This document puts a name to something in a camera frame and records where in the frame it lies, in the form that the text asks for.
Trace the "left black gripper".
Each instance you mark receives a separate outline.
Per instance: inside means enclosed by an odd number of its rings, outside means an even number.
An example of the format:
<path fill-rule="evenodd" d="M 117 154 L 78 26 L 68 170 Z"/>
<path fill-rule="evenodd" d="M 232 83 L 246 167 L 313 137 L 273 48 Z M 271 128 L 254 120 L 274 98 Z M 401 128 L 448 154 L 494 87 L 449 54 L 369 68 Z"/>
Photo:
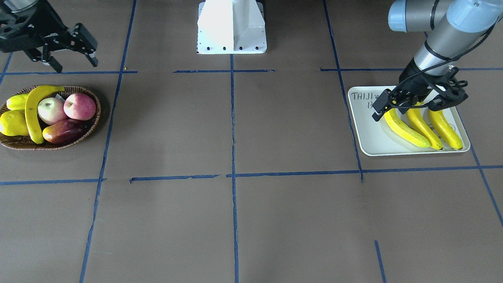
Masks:
<path fill-rule="evenodd" d="M 453 66 L 443 75 L 430 75 L 423 72 L 415 61 L 411 60 L 399 77 L 399 85 L 393 90 L 385 88 L 373 102 L 372 118 L 375 122 L 379 122 L 391 107 L 400 110 L 417 108 L 417 103 L 424 102 L 432 91 L 437 95 L 426 104 L 431 111 L 458 106 L 468 98 L 464 90 L 467 81 L 456 79 L 458 71 L 459 69 Z"/>

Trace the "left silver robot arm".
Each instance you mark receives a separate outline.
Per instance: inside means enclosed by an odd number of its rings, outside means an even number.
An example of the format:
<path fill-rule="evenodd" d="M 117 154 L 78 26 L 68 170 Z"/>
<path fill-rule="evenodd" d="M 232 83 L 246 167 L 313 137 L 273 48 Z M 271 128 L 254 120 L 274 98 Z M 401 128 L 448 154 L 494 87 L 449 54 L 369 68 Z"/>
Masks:
<path fill-rule="evenodd" d="M 437 95 L 425 107 L 440 111 L 467 99 L 466 82 L 455 78 L 452 64 L 478 47 L 501 21 L 501 0 L 396 0 L 388 12 L 393 31 L 429 32 L 428 37 L 399 77 L 373 103 L 375 121 L 398 109 L 417 108 L 431 91 Z"/>

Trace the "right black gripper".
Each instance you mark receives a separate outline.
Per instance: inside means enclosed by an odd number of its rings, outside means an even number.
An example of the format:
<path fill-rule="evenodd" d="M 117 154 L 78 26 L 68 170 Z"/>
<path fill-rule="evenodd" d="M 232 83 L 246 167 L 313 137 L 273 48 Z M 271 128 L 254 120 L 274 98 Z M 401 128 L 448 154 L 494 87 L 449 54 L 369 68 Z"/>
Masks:
<path fill-rule="evenodd" d="M 0 35 L 1 52 L 23 50 L 32 62 L 42 62 L 57 74 L 62 66 L 51 51 L 79 52 L 93 67 L 98 66 L 97 40 L 82 23 L 68 30 L 47 0 L 2 0 Z"/>

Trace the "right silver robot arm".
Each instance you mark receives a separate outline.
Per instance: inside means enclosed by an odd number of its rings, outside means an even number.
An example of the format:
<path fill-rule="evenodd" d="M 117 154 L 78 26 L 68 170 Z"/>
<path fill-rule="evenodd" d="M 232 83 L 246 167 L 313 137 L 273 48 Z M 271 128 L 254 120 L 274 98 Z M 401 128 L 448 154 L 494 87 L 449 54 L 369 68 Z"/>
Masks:
<path fill-rule="evenodd" d="M 82 23 L 68 28 L 48 1 L 2 0 L 0 6 L 2 53 L 23 51 L 32 62 L 42 62 L 61 73 L 62 66 L 51 53 L 72 50 L 97 67 L 97 40 Z"/>

